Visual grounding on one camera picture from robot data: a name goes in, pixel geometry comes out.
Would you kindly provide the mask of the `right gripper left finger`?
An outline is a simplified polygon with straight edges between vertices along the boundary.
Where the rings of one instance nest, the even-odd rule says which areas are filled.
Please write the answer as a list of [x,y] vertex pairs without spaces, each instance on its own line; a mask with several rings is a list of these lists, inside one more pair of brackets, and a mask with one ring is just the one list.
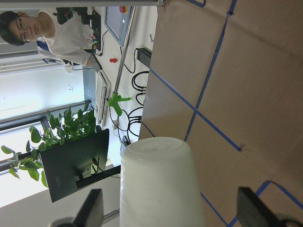
[[102,189],[92,189],[73,219],[75,227],[100,227],[104,219]]

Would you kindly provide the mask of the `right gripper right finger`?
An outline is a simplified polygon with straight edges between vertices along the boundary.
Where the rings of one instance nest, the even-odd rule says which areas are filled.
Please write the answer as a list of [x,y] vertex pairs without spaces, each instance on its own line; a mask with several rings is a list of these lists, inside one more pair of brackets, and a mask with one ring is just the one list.
[[237,217],[242,227],[276,227],[278,218],[249,187],[237,192]]

